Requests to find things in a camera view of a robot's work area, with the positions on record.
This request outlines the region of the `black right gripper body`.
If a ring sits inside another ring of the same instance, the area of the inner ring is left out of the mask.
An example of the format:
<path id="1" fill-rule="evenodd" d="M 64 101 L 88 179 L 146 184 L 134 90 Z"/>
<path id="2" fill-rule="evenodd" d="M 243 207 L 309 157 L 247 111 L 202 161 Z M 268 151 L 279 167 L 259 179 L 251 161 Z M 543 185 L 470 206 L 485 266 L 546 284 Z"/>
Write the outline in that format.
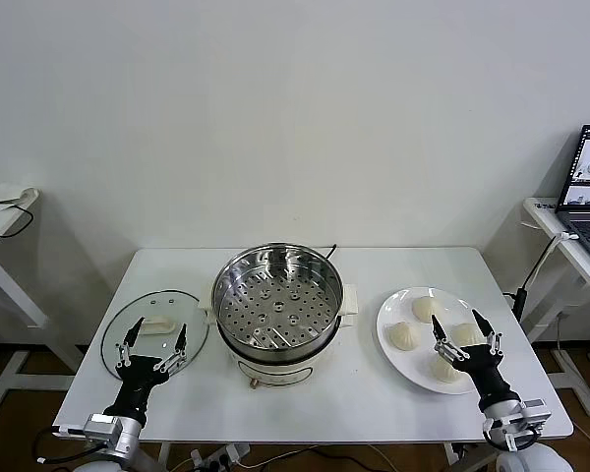
<path id="1" fill-rule="evenodd" d="M 461 350 L 469 355 L 460 363 L 461 371 L 470 376 L 478 391 L 481 412 L 497 403 L 517 399 L 517 393 L 499 371 L 502 354 L 492 353 L 487 344 L 465 346 Z"/>

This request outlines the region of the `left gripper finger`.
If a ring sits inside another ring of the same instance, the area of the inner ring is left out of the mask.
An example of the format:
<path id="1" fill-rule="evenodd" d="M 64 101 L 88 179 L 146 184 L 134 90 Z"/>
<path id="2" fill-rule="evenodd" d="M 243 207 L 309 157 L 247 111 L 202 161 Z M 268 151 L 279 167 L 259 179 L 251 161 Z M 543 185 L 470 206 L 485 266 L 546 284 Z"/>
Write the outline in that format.
<path id="1" fill-rule="evenodd" d="M 186 345 L 187 325 L 182 324 L 182 327 L 179 331 L 178 337 L 174 345 L 173 353 L 164 358 L 163 360 L 159 361 L 153 367 L 153 370 L 155 372 L 160 371 L 161 373 L 177 372 L 187 360 Z"/>
<path id="2" fill-rule="evenodd" d="M 117 368 L 130 366 L 131 349 L 134 347 L 137 341 L 144 319 L 144 317 L 140 317 L 136 323 L 128 329 L 123 341 L 116 345 L 118 349 L 118 362 L 116 364 Z"/>

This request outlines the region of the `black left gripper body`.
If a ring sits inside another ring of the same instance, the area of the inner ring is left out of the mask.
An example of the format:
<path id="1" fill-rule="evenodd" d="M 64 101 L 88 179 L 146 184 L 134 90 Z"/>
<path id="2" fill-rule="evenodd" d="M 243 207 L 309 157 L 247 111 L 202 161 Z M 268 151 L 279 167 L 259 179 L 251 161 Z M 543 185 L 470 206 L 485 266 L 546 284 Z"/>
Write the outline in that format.
<path id="1" fill-rule="evenodd" d="M 151 390 L 166 383 L 169 374 L 166 370 L 155 367 L 162 361 L 158 357 L 131 355 L 129 361 L 128 366 L 122 364 L 116 367 L 122 384 L 114 402 L 103 411 L 103 414 L 145 423 Z"/>

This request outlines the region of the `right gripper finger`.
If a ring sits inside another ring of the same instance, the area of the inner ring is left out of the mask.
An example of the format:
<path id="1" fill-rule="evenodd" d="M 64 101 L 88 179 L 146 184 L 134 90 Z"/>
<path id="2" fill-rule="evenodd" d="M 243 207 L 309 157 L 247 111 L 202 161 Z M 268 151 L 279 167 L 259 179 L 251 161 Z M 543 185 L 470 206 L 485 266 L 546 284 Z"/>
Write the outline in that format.
<path id="1" fill-rule="evenodd" d="M 467 353 L 449 341 L 446 333 L 435 315 L 431 315 L 433 334 L 436 340 L 435 351 L 445 359 L 448 364 L 464 362 L 467 359 Z"/>
<path id="2" fill-rule="evenodd" d="M 487 344 L 490 346 L 490 353 L 493 355 L 501 355 L 502 334 L 500 332 L 495 332 L 490 322 L 485 319 L 476 309 L 472 310 L 472 314 L 478 328 L 486 338 Z"/>

